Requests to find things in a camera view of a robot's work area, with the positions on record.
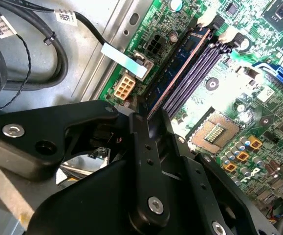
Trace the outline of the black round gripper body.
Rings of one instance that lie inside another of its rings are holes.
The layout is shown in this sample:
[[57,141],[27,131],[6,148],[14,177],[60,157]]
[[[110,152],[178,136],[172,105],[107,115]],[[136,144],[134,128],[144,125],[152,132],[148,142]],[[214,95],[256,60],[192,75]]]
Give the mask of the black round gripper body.
[[158,158],[120,160],[55,193],[35,211],[30,235],[162,235],[170,220]]

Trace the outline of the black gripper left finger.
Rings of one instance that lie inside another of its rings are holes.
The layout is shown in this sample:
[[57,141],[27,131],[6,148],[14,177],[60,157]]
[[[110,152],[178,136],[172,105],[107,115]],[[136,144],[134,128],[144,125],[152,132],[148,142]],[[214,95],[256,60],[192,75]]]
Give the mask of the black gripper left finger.
[[110,150],[107,166],[120,160],[159,159],[147,118],[125,115],[106,101],[0,115],[1,201],[28,227],[38,207],[65,189],[56,185],[62,163],[100,147]]

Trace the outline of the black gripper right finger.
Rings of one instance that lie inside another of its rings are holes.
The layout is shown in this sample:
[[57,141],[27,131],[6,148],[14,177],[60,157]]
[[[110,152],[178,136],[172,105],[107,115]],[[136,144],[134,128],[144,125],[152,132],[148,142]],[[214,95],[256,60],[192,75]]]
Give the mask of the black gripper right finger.
[[214,160],[174,134],[164,110],[153,117],[153,136],[170,206],[163,235],[262,234],[262,214]]

